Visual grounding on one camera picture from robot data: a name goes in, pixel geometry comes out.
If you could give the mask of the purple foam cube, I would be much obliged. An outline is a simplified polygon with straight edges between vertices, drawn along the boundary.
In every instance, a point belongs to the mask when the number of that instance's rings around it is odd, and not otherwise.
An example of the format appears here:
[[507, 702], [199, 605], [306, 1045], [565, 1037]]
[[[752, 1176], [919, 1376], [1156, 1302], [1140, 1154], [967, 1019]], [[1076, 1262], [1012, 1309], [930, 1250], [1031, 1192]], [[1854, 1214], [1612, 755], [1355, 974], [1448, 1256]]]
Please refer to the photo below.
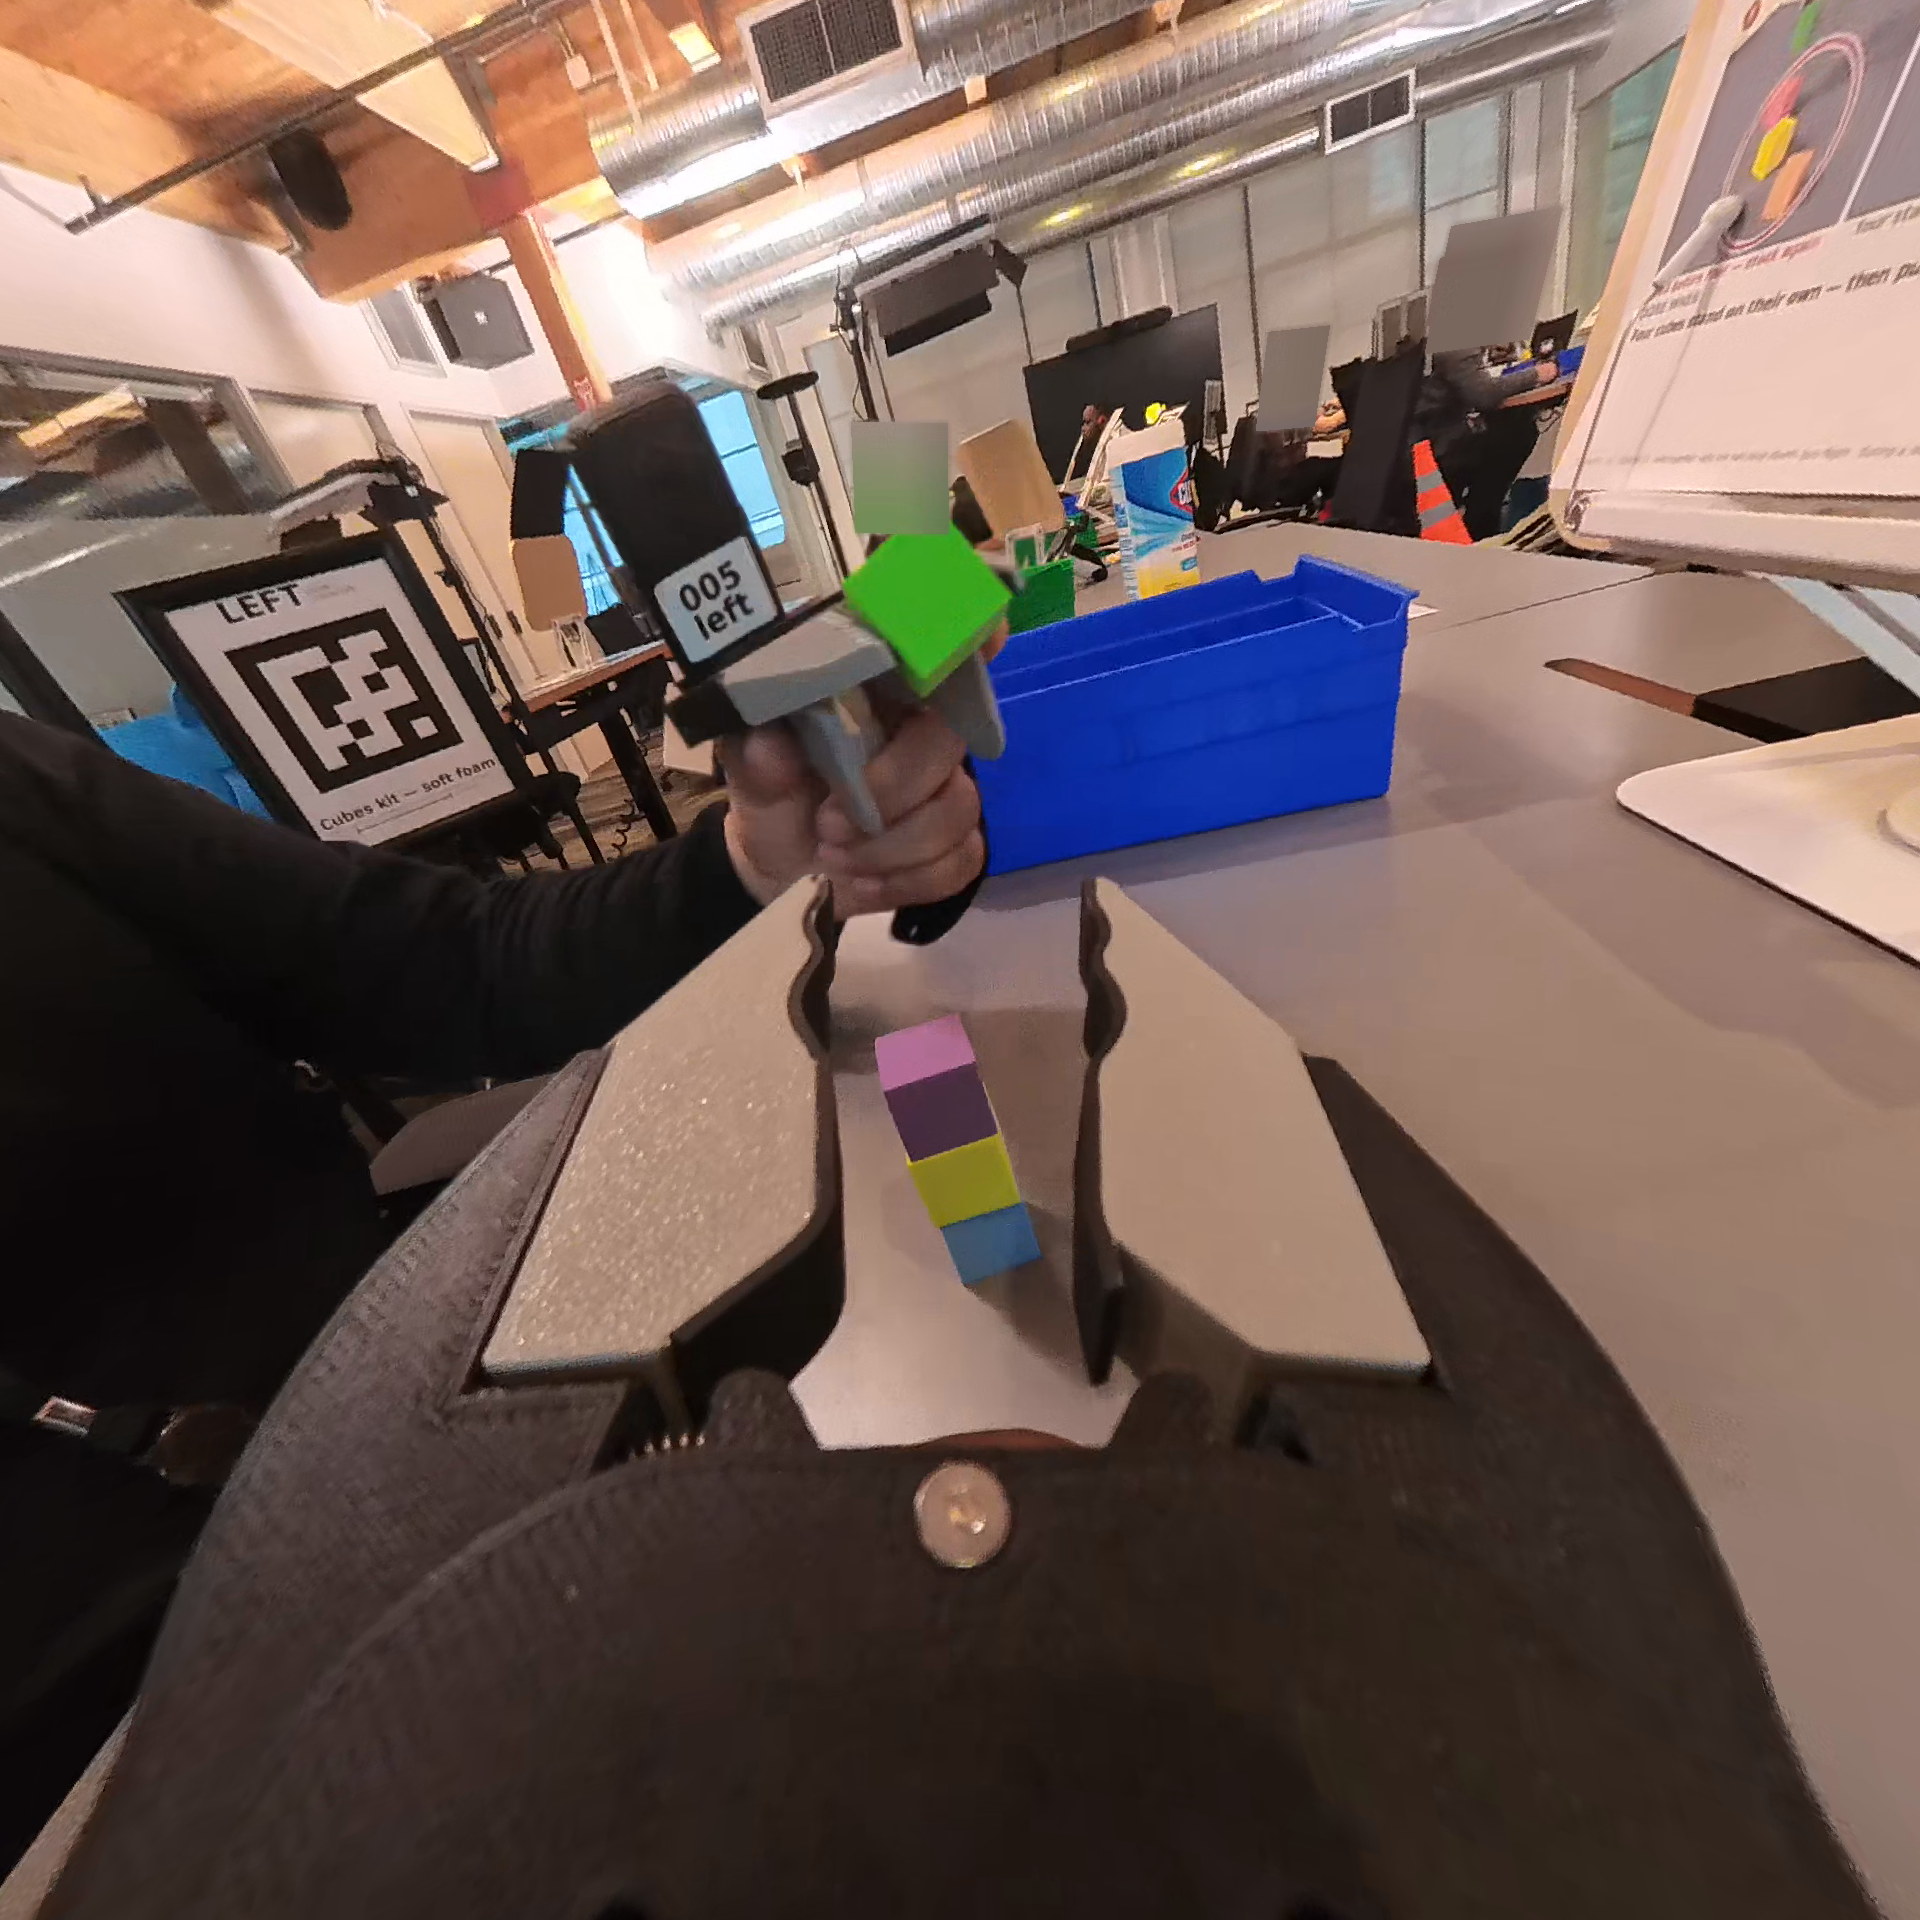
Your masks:
[[996, 1139], [998, 1122], [974, 1064], [883, 1089], [908, 1161], [920, 1163]]

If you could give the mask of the blue foam cube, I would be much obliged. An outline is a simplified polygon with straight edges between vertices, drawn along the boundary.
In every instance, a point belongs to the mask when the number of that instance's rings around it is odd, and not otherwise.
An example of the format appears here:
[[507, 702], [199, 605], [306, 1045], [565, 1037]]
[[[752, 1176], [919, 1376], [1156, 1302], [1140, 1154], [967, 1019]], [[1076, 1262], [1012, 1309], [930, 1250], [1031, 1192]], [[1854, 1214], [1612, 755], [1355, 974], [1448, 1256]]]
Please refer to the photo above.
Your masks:
[[1034, 1217], [1023, 1203], [958, 1218], [942, 1229], [960, 1282], [978, 1288], [1042, 1259]]

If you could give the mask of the wooden side table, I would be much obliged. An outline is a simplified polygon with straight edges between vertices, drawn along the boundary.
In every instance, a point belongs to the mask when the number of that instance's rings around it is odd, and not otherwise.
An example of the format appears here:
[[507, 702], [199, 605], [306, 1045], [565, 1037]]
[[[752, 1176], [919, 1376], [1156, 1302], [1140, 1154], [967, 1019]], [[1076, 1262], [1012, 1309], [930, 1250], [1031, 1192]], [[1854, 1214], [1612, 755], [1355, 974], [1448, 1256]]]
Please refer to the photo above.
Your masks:
[[658, 845], [679, 837], [682, 827], [642, 747], [644, 727], [636, 726], [636, 712], [644, 693], [642, 683], [655, 665], [667, 663], [666, 646], [644, 643], [515, 693], [507, 712], [520, 753], [543, 762], [551, 762], [560, 743], [597, 731], [608, 746], [638, 816]]

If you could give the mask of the framed marker tag sign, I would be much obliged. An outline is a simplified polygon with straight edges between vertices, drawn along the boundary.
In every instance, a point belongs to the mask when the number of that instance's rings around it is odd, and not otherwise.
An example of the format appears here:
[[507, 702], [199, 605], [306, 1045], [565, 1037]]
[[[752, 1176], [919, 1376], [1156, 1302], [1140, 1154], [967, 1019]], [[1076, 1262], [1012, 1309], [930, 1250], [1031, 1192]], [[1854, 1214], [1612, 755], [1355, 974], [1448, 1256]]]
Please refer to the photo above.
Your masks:
[[410, 849], [531, 771], [396, 533], [115, 595], [284, 825]]

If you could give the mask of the instruction sheet stand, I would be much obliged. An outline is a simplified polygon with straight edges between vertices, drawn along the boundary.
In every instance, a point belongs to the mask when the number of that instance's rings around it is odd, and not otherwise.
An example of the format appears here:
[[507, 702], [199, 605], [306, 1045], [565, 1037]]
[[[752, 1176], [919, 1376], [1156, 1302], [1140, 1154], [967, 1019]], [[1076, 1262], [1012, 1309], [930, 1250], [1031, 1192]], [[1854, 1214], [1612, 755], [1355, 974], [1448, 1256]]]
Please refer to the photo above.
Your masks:
[[1916, 593], [1916, 2], [1695, 8], [1550, 504], [1620, 558]]

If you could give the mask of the person's black-clad torso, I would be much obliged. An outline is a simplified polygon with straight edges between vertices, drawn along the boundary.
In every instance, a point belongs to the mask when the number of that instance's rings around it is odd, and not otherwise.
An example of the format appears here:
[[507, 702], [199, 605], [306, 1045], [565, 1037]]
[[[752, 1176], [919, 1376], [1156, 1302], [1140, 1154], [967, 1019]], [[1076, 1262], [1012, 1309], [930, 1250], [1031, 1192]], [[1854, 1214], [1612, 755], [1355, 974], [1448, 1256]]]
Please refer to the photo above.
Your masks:
[[296, 1073], [4, 1085], [4, 1863], [116, 1722], [211, 1511], [168, 1423], [251, 1423], [382, 1250]]

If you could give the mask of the yellow foam cube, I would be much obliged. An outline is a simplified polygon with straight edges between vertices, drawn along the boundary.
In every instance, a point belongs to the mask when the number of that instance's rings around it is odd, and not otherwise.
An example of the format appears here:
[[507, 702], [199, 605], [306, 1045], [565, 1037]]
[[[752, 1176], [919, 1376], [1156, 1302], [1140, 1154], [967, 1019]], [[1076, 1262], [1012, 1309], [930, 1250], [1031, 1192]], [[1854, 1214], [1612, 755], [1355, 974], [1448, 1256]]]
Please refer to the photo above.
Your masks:
[[908, 1176], [938, 1231], [1021, 1206], [1018, 1176], [1002, 1135], [908, 1161]]

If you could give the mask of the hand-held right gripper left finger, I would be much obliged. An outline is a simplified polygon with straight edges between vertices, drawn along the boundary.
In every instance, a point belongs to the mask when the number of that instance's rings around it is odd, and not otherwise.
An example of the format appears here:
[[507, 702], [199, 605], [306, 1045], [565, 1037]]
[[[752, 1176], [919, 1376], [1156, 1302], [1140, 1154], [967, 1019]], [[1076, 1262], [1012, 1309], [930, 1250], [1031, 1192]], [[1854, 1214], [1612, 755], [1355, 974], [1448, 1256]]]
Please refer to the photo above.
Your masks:
[[610, 1042], [482, 1379], [688, 1381], [693, 1342], [824, 1229], [829, 933], [828, 883], [796, 883]]

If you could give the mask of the black wall screen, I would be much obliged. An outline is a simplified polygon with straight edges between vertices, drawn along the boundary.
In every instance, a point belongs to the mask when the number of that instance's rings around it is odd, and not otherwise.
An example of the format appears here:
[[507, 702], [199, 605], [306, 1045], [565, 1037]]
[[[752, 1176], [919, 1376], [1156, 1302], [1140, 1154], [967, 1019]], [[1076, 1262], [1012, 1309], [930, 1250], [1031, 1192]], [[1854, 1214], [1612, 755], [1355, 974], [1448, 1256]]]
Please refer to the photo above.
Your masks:
[[1064, 470], [1090, 406], [1104, 416], [1124, 414], [1128, 427], [1142, 424], [1152, 402], [1183, 409], [1187, 442], [1197, 443], [1207, 427], [1207, 387], [1223, 377], [1213, 305], [1155, 328], [1128, 320], [1107, 328], [1100, 342], [1087, 338], [1021, 371], [1031, 425], [1052, 473]]

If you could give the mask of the black studio light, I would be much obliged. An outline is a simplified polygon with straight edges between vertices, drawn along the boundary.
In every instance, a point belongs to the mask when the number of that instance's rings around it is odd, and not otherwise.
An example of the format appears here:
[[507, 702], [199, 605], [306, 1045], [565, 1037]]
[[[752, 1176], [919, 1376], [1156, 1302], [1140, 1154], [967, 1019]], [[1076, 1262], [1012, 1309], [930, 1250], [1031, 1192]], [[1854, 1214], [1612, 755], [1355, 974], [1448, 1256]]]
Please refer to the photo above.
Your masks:
[[855, 302], [879, 347], [901, 358], [992, 314], [998, 286], [1020, 291], [1027, 258], [988, 231], [960, 237], [888, 273], [855, 283]]

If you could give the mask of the pink foam cube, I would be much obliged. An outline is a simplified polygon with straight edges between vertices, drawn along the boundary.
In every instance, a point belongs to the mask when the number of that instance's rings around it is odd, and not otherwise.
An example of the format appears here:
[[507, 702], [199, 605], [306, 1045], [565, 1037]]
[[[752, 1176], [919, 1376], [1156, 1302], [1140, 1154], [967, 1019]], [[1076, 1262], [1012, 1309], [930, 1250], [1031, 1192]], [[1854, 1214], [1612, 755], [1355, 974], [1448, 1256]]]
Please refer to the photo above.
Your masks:
[[976, 1053], [960, 1015], [879, 1034], [872, 1057], [883, 1094], [911, 1089], [947, 1073], [976, 1070]]

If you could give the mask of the green foam cube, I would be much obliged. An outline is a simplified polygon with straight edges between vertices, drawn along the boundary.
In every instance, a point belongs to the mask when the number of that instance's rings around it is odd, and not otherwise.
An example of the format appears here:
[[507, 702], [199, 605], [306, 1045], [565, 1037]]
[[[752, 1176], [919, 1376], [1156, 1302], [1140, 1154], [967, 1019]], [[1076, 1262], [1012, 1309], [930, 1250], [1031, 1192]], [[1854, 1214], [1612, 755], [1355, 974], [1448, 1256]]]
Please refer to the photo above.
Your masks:
[[910, 693], [947, 683], [1007, 615], [1014, 590], [967, 536], [892, 536], [843, 584], [851, 615], [894, 655]]

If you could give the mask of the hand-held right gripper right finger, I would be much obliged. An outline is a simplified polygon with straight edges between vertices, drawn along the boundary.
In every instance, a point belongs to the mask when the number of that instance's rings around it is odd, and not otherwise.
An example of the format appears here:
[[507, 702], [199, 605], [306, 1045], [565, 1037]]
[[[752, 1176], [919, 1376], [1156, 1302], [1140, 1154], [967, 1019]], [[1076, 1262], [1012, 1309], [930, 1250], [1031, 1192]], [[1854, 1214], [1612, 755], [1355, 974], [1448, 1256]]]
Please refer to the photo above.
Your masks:
[[1408, 1296], [1290, 1031], [1086, 880], [1072, 1312], [1087, 1379], [1414, 1384]]

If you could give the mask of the wipes canister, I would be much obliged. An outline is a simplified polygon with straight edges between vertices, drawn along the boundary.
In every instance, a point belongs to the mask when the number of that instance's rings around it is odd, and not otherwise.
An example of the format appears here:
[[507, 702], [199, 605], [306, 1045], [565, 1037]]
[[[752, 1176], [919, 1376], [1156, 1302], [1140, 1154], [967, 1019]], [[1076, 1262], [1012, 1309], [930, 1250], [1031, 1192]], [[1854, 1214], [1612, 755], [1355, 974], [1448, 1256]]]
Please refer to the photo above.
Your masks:
[[1109, 489], [1127, 602], [1142, 605], [1199, 586], [1183, 421], [1163, 414], [1117, 432], [1109, 453]]

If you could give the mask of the blue plastic bin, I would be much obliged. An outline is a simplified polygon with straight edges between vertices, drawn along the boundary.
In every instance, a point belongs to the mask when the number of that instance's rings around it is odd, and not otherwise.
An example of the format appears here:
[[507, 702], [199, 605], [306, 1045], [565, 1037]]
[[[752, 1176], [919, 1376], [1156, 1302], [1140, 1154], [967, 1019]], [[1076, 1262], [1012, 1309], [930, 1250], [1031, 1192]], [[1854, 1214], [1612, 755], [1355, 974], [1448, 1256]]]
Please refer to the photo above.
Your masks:
[[1076, 615], [992, 663], [990, 875], [1378, 800], [1418, 593], [1300, 558]]

